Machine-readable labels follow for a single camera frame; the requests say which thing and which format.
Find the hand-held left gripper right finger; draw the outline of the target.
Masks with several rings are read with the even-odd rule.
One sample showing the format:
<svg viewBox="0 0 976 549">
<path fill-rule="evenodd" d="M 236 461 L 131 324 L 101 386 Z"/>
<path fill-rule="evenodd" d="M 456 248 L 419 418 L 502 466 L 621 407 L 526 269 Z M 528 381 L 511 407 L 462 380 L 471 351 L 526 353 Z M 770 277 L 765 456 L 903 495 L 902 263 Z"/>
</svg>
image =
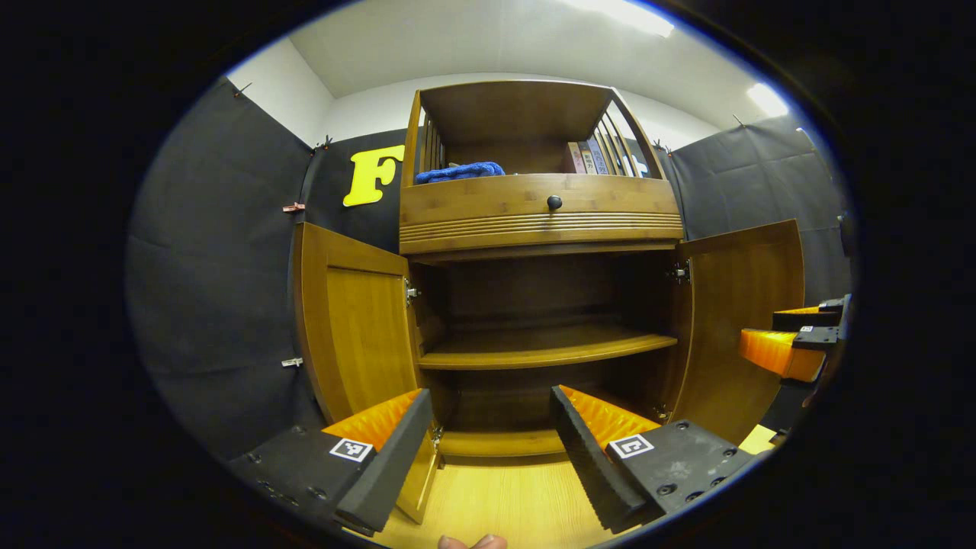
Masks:
<svg viewBox="0 0 976 549">
<path fill-rule="evenodd" d="M 681 511 L 756 460 L 694 422 L 661 425 L 568 386 L 551 387 L 548 405 L 590 506 L 613 534 Z"/>
</svg>

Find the wooden double-door shoe cabinet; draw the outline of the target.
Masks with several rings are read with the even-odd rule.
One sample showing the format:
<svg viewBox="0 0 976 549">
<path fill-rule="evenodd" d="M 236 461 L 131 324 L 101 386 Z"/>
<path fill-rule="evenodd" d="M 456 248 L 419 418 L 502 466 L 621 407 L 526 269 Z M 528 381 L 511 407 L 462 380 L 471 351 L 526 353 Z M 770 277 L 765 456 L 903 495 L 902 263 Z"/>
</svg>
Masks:
<svg viewBox="0 0 976 549">
<path fill-rule="evenodd" d="M 509 80 L 422 89 L 414 97 L 407 136 L 401 191 L 415 185 L 419 173 L 478 161 L 499 164 L 506 176 L 589 175 L 566 172 L 566 145 L 592 136 L 611 172 L 595 176 L 668 181 L 660 148 L 611 87 Z M 676 241 L 400 253 L 408 261 L 409 281 L 422 292 L 411 303 L 417 365 L 425 351 L 459 332 L 616 323 L 674 337 L 668 271 L 684 237 L 685 230 Z M 419 366 L 435 395 L 435 427 L 444 428 L 439 451 L 455 460 L 561 452 L 548 405 L 557 384 L 665 422 L 669 410 L 661 383 L 674 347 L 510 371 Z"/>
</svg>

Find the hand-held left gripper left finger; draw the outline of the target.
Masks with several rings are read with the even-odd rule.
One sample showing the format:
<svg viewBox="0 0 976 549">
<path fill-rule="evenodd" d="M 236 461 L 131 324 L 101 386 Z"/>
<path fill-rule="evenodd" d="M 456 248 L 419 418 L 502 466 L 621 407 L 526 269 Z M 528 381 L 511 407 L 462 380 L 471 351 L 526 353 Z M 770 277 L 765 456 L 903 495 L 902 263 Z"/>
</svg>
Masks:
<svg viewBox="0 0 976 549">
<path fill-rule="evenodd" d="M 432 418 L 429 390 L 411 390 L 324 429 L 294 426 L 229 467 L 305 522 L 372 536 L 386 528 Z"/>
</svg>

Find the blue towel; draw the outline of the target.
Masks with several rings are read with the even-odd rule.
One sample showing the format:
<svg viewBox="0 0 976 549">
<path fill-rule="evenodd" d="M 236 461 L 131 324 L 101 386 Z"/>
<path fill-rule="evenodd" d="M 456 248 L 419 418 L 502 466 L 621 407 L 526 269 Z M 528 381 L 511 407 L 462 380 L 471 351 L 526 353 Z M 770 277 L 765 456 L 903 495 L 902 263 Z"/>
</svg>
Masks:
<svg viewBox="0 0 976 549">
<path fill-rule="evenodd" d="M 415 185 L 425 185 L 428 183 L 442 183 L 443 181 L 456 181 L 460 178 L 482 178 L 506 176 L 499 164 L 493 161 L 478 161 L 464 165 L 450 165 L 447 168 L 430 170 L 419 173 L 414 180 Z"/>
</svg>

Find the wooden cabinet door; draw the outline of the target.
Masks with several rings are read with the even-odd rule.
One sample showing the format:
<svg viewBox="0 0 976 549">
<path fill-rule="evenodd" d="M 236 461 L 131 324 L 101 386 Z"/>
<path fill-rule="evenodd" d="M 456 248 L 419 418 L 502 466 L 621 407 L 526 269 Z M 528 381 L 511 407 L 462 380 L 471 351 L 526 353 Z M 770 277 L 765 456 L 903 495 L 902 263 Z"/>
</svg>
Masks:
<svg viewBox="0 0 976 549">
<path fill-rule="evenodd" d="M 327 427 L 422 388 L 406 306 L 408 263 L 313 223 L 295 226 L 292 256 L 297 337 Z M 421 522 L 438 455 L 433 420 L 394 509 Z"/>
<path fill-rule="evenodd" d="M 676 347 L 665 395 L 669 420 L 688 420 L 739 444 L 763 419 L 776 374 L 742 358 L 741 331 L 766 330 L 777 310 L 804 303 L 801 233 L 795 220 L 680 243 L 670 285 Z"/>
</svg>

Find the wooden inner shelf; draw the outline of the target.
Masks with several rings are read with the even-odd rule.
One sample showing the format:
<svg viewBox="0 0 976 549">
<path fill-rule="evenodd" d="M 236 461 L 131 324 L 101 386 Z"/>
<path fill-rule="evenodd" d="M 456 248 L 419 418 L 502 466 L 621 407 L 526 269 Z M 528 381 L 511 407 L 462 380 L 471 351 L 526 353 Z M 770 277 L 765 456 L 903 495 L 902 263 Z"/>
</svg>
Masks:
<svg viewBox="0 0 976 549">
<path fill-rule="evenodd" d="M 435 344 L 419 358 L 426 371 L 510 371 L 585 364 L 676 346 L 669 335 L 620 326 L 509 328 L 459 332 Z"/>
</svg>

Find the wooden grooved drawer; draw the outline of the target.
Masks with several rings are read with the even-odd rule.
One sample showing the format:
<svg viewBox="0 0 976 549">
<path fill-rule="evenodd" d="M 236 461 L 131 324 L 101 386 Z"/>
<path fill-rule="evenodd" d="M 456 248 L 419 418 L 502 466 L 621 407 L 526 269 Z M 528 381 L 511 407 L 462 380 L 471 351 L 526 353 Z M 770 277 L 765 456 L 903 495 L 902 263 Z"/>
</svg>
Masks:
<svg viewBox="0 0 976 549">
<path fill-rule="evenodd" d="M 548 211 L 550 195 L 563 206 Z M 400 194 L 400 253 L 683 239 L 659 178 L 530 174 L 411 185 Z"/>
</svg>

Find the black backdrop cloth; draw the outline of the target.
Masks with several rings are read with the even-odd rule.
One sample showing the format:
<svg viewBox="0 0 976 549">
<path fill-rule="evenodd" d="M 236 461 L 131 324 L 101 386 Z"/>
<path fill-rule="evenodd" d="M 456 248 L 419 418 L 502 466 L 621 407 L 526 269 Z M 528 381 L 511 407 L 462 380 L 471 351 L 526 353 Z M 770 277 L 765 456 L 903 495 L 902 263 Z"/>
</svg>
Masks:
<svg viewBox="0 0 976 549">
<path fill-rule="evenodd" d="M 220 77 L 163 143 L 136 199 L 127 243 L 126 299 L 143 364 L 172 413 L 208 451 L 230 460 L 296 423 L 320 420 L 293 368 L 288 293 L 293 219 L 393 252 L 397 191 L 342 209 L 352 153 L 400 145 L 404 129 L 311 152 L 289 129 Z M 691 239 L 795 219 L 805 302 L 853 291 L 843 252 L 843 175 L 795 116 L 725 130 L 657 156 Z"/>
</svg>

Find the small ceiling light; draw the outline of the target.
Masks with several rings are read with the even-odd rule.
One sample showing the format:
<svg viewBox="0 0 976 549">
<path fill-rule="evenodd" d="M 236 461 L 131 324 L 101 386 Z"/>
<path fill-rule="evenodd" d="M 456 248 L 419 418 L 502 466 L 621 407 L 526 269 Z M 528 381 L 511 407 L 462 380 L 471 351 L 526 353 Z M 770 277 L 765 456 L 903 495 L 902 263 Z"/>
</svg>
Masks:
<svg viewBox="0 0 976 549">
<path fill-rule="evenodd" d="M 766 83 L 757 82 L 746 90 L 746 96 L 767 116 L 785 116 L 790 112 L 787 101 Z"/>
</svg>

